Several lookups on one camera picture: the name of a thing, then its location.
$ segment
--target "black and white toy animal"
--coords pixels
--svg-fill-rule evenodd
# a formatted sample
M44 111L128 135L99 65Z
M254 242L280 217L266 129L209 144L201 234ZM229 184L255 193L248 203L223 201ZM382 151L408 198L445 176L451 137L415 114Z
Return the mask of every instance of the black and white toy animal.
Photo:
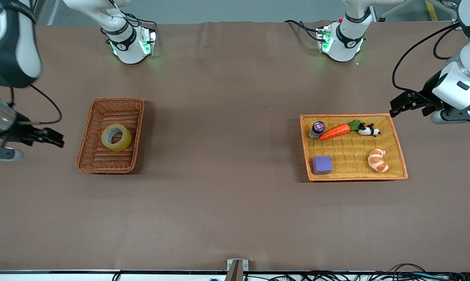
M377 135L381 134L379 129L374 128L374 123L365 127L365 123L360 123L360 129L358 130L360 135L373 135L376 137Z

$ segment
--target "toy carrot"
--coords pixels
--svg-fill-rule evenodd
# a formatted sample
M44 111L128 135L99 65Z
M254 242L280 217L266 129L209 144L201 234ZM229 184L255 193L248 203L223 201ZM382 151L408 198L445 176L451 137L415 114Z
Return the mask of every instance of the toy carrot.
M345 135L346 133L349 133L352 130L359 130L360 129L360 121L359 120L353 120L347 124L342 124L336 128L333 128L331 130L328 130L324 132L319 139L324 140L324 139L331 139L333 137L338 137L340 135Z

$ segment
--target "basket rim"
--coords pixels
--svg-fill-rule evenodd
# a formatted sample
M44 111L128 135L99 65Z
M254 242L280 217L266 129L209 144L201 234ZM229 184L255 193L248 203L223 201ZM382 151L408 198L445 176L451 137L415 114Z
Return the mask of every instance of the basket rim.
M99 168L85 169L80 166L81 165L80 160L82 158L83 149L87 141L87 134L88 134L87 130L89 129L90 121L92 119L92 111L94 109L94 106L97 103L101 103L105 101L136 101L139 103L140 115L138 117L138 123L137 123L136 135L135 135L135 144L133 147L133 160L129 167L118 167L118 168L117 167L114 167L114 168L99 167ZM142 98L97 98L93 100L89 107L89 111L87 112L87 120L86 120L85 127L84 127L84 133L82 136L82 141L80 142L80 148L79 148L77 158L76 158L77 171L82 172L82 173L94 173L94 174L98 174L98 173L127 174L131 172L136 166L137 150L140 144L140 135L141 135L141 128L142 128L142 123L143 123L143 116L144 116L144 100Z
M354 178L313 178L315 176L311 172L311 166L309 161L306 157L306 139L305 139L305 132L303 131L303 122L306 118L313 118L313 117L386 117L388 120L389 126L391 127L393 137L395 139L397 151L399 154L399 161L401 163L401 168L403 174L401 176L390 176L384 178L367 178L364 176L356 176ZM408 171L406 170L406 163L404 161L403 151L401 149L401 145L399 144L399 138L397 137L397 132L394 127L394 122L392 121L392 117L389 113L378 113L378 114L302 114L299 117L299 126L301 127L301 139L302 139L302 146L303 146L303 153L304 153L304 161L306 162L306 171L308 173L308 179L310 181L372 181L372 180L406 180L408 178Z

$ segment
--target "tape roll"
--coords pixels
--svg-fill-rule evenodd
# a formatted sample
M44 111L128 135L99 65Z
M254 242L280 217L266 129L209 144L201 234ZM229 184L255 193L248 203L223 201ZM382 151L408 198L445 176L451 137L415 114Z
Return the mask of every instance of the tape roll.
M117 134L122 132L122 138L117 143L112 144L112 138ZM101 142L107 148L119 152L126 149L131 143L131 133L126 127L121 124L113 124L108 126L101 135Z

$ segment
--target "wicker basket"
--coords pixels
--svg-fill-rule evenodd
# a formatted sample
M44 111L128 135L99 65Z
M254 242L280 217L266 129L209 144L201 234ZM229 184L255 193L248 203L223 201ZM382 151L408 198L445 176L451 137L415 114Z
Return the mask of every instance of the wicker basket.
M308 136L311 126L317 121L325 124L325 130L358 119L367 124L374 123L381 135L373 137L349 132L332 139L318 140ZM408 178L403 152L389 114L356 115L301 115L301 135L308 178L311 181L333 180L404 180ZM378 173L368 165L368 156L374 149L384 149L384 160L390 166L386 173ZM312 173L312 160L316 156L329 155L333 171L330 174Z
M138 144L144 114L140 98L98 98L87 114L84 135L77 155L77 170L83 173L127 174L136 165ZM108 149L101 142L103 130L122 124L131 133L131 143L120 152ZM118 141L121 134L114 136Z

